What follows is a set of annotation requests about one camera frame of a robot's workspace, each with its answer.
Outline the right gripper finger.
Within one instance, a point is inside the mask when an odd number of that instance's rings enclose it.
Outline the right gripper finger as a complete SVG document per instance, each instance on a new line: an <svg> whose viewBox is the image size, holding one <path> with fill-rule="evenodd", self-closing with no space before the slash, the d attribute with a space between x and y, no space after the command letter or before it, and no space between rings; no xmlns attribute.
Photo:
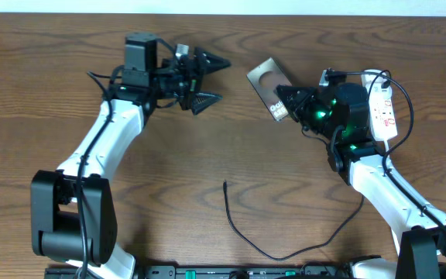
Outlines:
<svg viewBox="0 0 446 279"><path fill-rule="evenodd" d="M303 111L310 105L316 93L316 87L294 87L286 85L278 85L276 87L276 94L280 101L294 99L300 103L300 111Z"/></svg>
<svg viewBox="0 0 446 279"><path fill-rule="evenodd" d="M290 118L294 121L299 121L300 103L294 99L282 100L282 103Z"/></svg>

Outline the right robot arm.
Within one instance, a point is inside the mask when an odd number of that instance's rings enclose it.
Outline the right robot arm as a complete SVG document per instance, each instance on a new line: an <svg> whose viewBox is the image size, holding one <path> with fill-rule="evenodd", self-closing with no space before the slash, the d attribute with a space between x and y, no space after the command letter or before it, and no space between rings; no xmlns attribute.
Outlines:
<svg viewBox="0 0 446 279"><path fill-rule="evenodd" d="M280 85L276 93L294 121L328 139L332 170L371 202L392 231L397 261L353 261L350 274L446 278L446 213L419 194L389 158L395 148L386 142L397 131L388 82L330 83L323 88Z"/></svg>

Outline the white power strip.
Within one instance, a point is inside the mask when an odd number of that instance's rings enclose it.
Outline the white power strip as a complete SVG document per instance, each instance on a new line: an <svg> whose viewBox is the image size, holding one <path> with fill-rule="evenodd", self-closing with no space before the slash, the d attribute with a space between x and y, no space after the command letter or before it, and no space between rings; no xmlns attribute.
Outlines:
<svg viewBox="0 0 446 279"><path fill-rule="evenodd" d="M390 81L378 76L381 70L368 69L362 75L362 85L369 93L369 125L374 140L385 142L397 136Z"/></svg>

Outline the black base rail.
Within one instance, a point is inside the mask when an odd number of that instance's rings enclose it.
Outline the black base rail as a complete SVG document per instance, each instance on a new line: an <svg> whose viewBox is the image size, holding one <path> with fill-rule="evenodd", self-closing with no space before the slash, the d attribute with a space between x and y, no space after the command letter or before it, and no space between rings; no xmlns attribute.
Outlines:
<svg viewBox="0 0 446 279"><path fill-rule="evenodd" d="M150 266L135 271L135 279L272 279L272 278L352 278L349 271L335 266L306 267L174 267Z"/></svg>

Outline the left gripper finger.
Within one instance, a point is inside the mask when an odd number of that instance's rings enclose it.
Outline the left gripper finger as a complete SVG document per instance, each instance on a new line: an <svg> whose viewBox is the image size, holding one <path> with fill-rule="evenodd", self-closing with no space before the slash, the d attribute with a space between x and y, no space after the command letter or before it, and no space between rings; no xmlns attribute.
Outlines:
<svg viewBox="0 0 446 279"><path fill-rule="evenodd" d="M194 49L194 61L201 74L212 74L231 66L229 60L207 52L200 47Z"/></svg>
<svg viewBox="0 0 446 279"><path fill-rule="evenodd" d="M222 100L222 96L219 94L201 91L194 95L190 110L192 111L193 115L198 115L220 100Z"/></svg>

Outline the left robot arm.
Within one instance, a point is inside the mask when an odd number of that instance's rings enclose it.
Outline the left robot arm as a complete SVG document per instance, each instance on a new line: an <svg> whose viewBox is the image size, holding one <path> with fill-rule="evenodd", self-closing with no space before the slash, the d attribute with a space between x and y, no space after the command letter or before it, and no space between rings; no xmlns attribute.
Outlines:
<svg viewBox="0 0 446 279"><path fill-rule="evenodd" d="M78 148L56 170L39 170L30 185L33 252L74 267L75 278L134 278L136 258L117 242L110 182L132 141L156 109L179 105L194 114L220 100L202 90L204 76L230 66L200 47L169 47L152 33L125 37L123 64L92 74L100 112Z"/></svg>

